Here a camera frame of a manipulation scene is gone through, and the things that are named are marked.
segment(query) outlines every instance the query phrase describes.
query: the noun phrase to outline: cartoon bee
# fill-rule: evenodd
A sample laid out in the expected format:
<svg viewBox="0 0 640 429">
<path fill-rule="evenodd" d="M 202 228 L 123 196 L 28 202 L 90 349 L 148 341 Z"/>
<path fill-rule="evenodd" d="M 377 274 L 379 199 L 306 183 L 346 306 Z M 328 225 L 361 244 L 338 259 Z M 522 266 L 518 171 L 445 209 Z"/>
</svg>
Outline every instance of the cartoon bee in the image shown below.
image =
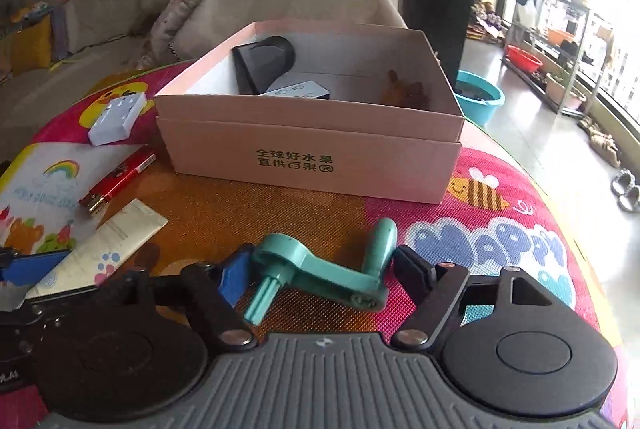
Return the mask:
<svg viewBox="0 0 640 429">
<path fill-rule="evenodd" d="M 451 179 L 447 190 L 453 197 L 482 210 L 498 212 L 509 207 L 509 203 L 503 200 L 495 190 L 498 186 L 498 180 L 495 176 L 490 174 L 483 176 L 476 167 L 471 167 L 469 174 L 471 178 L 456 176 Z"/>
</svg>

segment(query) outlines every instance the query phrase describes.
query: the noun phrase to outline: box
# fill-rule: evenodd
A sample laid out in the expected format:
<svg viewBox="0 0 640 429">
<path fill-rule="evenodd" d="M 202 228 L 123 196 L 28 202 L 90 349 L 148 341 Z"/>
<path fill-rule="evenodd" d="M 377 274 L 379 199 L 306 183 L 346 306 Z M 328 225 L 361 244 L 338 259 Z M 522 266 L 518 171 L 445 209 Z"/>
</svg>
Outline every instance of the box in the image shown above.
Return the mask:
<svg viewBox="0 0 640 429">
<path fill-rule="evenodd" d="M 231 48 L 287 38 L 296 62 L 270 90 L 314 80 L 330 100 L 239 94 Z M 430 110 L 379 105 L 387 73 L 419 81 Z M 440 203 L 464 118 L 421 31 L 345 22 L 253 23 L 155 97 L 178 173 Z"/>
</svg>

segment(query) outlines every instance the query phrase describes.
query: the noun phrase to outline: rainbow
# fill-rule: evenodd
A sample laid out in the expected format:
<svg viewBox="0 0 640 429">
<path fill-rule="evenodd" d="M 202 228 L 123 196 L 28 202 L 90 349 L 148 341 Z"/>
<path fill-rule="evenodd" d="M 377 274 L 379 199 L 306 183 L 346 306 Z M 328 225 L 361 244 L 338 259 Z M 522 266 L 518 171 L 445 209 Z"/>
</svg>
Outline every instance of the rainbow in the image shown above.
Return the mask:
<svg viewBox="0 0 640 429">
<path fill-rule="evenodd" d="M 78 176 L 78 171 L 80 170 L 80 166 L 78 162 L 74 162 L 73 160 L 62 160 L 60 162 L 54 163 L 51 167 L 47 168 L 43 174 L 53 174 L 58 171 L 62 171 L 65 173 L 67 178 L 75 178 Z"/>
</svg>

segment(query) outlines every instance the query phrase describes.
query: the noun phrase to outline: red lighter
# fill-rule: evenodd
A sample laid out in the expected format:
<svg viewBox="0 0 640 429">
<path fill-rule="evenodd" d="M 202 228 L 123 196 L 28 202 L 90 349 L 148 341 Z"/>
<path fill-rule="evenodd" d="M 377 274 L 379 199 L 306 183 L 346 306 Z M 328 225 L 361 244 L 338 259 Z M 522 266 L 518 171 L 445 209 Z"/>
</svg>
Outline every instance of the red lighter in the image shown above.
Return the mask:
<svg viewBox="0 0 640 429">
<path fill-rule="evenodd" d="M 93 215 L 138 174 L 156 159 L 156 153 L 148 145 L 142 146 L 107 176 L 100 180 L 78 203 Z"/>
</svg>

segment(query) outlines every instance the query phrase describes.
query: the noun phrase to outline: cream tube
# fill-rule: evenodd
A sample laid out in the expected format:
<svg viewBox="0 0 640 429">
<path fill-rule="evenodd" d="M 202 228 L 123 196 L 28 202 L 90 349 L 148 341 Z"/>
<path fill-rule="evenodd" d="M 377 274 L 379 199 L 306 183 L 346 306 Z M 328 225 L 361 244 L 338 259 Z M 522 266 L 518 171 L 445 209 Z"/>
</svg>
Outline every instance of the cream tube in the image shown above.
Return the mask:
<svg viewBox="0 0 640 429">
<path fill-rule="evenodd" d="M 166 223 L 152 208 L 133 200 L 73 249 L 26 299 L 102 284 Z"/>
</svg>

